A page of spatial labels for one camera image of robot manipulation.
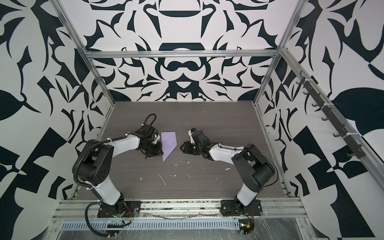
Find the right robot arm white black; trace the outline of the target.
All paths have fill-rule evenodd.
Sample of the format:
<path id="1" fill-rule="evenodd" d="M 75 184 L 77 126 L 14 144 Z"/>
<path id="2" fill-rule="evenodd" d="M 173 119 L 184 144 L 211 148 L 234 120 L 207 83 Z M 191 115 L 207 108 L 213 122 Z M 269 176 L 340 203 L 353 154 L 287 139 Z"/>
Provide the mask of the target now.
<path id="1" fill-rule="evenodd" d="M 184 154 L 201 156 L 206 160 L 234 165 L 243 181 L 235 197 L 241 208 L 249 207 L 260 191 L 278 172 L 272 161 L 259 149 L 248 144 L 245 147 L 225 146 L 211 141 L 202 130 L 192 128 L 190 140 L 180 147 Z"/>

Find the lilac square paper sheet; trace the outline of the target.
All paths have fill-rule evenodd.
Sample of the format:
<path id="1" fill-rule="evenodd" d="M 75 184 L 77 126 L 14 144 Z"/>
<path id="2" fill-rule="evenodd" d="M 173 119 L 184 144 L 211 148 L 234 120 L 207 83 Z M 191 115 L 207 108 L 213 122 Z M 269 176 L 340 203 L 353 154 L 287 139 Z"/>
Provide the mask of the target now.
<path id="1" fill-rule="evenodd" d="M 177 146 L 177 138 L 175 132 L 161 132 L 163 162 L 170 156 Z"/>

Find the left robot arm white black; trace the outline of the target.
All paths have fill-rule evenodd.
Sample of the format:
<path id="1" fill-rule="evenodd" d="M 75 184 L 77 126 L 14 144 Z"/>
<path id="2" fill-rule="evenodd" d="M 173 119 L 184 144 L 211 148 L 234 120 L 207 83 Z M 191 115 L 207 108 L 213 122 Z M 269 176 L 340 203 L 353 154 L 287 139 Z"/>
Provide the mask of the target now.
<path id="1" fill-rule="evenodd" d="M 141 152 L 145 158 L 163 155 L 158 130 L 143 124 L 139 130 L 122 137 L 88 141 L 72 169 L 75 183 L 91 190 L 102 203 L 117 205 L 124 197 L 110 178 L 112 160 L 132 150 Z"/>

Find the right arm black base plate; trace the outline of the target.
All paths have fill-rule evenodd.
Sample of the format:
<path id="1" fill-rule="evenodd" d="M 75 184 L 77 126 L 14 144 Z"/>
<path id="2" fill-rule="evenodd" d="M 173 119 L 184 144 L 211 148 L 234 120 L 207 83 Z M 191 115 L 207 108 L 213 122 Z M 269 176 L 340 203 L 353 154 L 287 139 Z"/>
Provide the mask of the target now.
<path id="1" fill-rule="evenodd" d="M 247 206 L 243 205 L 237 198 L 233 200 L 221 200 L 220 213 L 223 216 L 261 216 L 262 211 L 261 202 L 256 199 Z"/>

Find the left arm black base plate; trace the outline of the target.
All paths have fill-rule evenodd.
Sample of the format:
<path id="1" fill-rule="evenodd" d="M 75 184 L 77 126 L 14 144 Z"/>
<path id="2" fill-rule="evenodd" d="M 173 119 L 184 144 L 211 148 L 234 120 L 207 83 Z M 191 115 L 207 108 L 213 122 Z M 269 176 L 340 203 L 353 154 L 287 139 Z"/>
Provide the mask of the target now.
<path id="1" fill-rule="evenodd" d="M 112 218 L 121 216 L 123 218 L 130 218 L 140 213 L 141 204 L 141 201 L 118 201 L 113 206 L 101 203 L 97 217 Z"/>

